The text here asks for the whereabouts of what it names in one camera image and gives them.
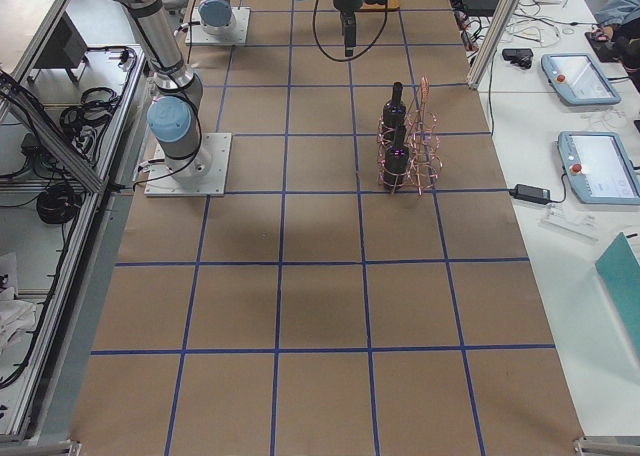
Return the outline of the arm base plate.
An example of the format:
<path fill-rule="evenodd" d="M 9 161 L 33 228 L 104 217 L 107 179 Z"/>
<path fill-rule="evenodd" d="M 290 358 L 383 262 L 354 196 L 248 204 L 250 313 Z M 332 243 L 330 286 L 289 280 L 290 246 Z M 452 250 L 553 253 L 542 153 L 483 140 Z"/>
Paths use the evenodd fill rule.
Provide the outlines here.
<path fill-rule="evenodd" d="M 177 161 L 166 163 L 164 151 L 155 144 L 154 157 L 163 161 L 150 168 L 144 194 L 149 197 L 197 197 L 225 194 L 229 157 L 232 146 L 231 133 L 205 133 L 202 146 L 195 160 L 178 172 Z"/>
<path fill-rule="evenodd" d="M 189 46 L 242 46 L 246 44 L 251 10 L 249 7 L 232 7 L 230 22 L 225 26 L 202 24 L 198 10 L 192 15 L 192 25 L 187 31 Z"/>

